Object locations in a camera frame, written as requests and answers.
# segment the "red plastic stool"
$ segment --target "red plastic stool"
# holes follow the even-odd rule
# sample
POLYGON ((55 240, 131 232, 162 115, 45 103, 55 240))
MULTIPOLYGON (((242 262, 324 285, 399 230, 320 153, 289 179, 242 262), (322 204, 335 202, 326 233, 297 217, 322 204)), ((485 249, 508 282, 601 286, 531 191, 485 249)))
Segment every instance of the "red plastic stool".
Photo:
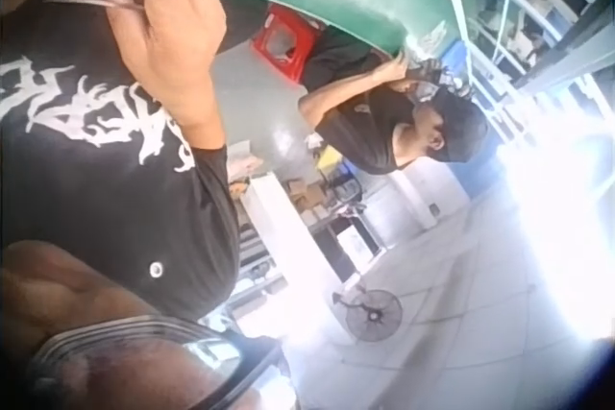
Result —
POLYGON ((265 57, 280 72, 292 82, 298 83, 304 69, 306 58, 314 46, 319 30, 314 28, 298 13, 281 5, 272 4, 265 26, 254 38, 252 45, 257 52, 265 57), (295 38, 295 47, 291 56, 274 57, 267 50, 267 43, 271 36, 285 30, 295 38))

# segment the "eyeglasses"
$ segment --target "eyeglasses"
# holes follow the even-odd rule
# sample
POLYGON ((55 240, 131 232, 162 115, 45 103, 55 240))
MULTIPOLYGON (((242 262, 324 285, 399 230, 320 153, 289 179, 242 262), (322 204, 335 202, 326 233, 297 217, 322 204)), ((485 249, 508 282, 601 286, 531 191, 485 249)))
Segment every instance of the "eyeglasses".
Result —
MULTIPOLYGON (((194 395, 199 396, 201 401, 184 406, 183 410, 233 409, 234 404, 255 389, 255 386, 258 387, 258 383, 271 369, 283 369, 285 365, 281 344, 274 339, 245 338, 236 333, 219 333, 206 326, 175 318, 141 316, 87 326, 54 336, 32 359, 29 378, 36 392, 49 389, 50 383, 57 383, 64 388, 67 385, 75 386, 75 382, 87 383, 85 390, 72 391, 82 398, 85 392, 84 399, 89 401, 89 398, 101 398, 87 395, 90 388, 96 388, 91 386, 96 380, 106 379, 104 371, 96 371, 99 364, 105 364, 111 370, 112 378, 117 379, 118 372, 120 375, 125 372, 121 369, 124 363, 155 363, 156 367, 170 367, 169 363, 178 363, 178 354, 186 355, 180 357, 179 363, 189 363, 188 367, 199 364, 199 374, 191 383, 192 388, 196 386, 197 389, 191 392, 194 394, 196 391, 194 395), (79 367, 73 367, 71 364, 79 364, 79 367), (84 376, 80 381, 75 376, 68 376, 70 372, 67 370, 79 370, 84 376)), ((151 369, 152 367, 143 372, 155 374, 156 370, 151 369)), ((167 373, 165 376, 171 376, 173 379, 173 374, 167 373)), ((177 390, 178 386, 181 388, 184 384, 175 382, 169 385, 169 388, 177 390)), ((100 387, 105 388, 106 392, 110 389, 104 383, 100 387)), ((122 382, 118 392, 128 395, 130 401, 134 400, 137 405, 135 408, 141 408, 139 392, 142 393, 143 390, 131 380, 122 382)))

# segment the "person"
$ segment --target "person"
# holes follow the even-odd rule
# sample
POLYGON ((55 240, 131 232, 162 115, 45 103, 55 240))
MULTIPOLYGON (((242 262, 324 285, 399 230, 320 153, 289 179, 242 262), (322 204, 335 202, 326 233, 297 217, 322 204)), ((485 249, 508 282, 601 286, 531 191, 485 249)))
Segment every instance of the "person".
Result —
POLYGON ((2 246, 49 242, 198 320, 238 271, 220 1, 46 1, 2 3, 2 246))
POLYGON ((163 317, 51 244, 9 246, 0 280, 1 399, 16 410, 261 410, 254 370, 283 360, 274 340, 163 317), (267 351, 248 359, 255 344, 267 351))
POLYGON ((307 58, 299 111, 327 144, 372 175, 423 156, 468 161, 488 131, 482 111, 446 88, 413 104, 406 93, 416 82, 407 67, 403 54, 381 62, 367 44, 328 27, 307 58))

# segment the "standing fan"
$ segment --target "standing fan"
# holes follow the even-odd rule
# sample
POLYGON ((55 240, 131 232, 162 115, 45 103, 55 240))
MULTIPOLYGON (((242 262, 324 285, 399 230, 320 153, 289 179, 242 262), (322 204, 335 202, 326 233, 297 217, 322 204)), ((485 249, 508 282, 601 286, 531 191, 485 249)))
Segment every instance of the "standing fan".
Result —
POLYGON ((385 290, 364 290, 345 302, 333 293, 333 303, 346 308, 346 325, 359 341, 375 343, 393 335, 402 324, 404 310, 399 299, 385 290))

